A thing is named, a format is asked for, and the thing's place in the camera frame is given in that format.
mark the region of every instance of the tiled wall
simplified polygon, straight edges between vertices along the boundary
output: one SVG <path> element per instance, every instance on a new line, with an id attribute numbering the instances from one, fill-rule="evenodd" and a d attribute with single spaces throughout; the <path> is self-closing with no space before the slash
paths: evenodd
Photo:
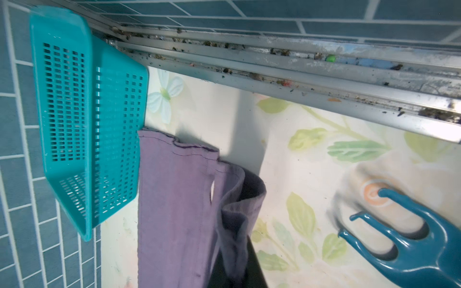
<path id="1" fill-rule="evenodd" d="M 29 10 L 0 3 L 0 287 L 100 288 L 99 227 L 81 241 L 44 177 Z"/>
<path id="2" fill-rule="evenodd" d="M 75 1 L 140 27 L 461 46 L 460 0 Z"/>

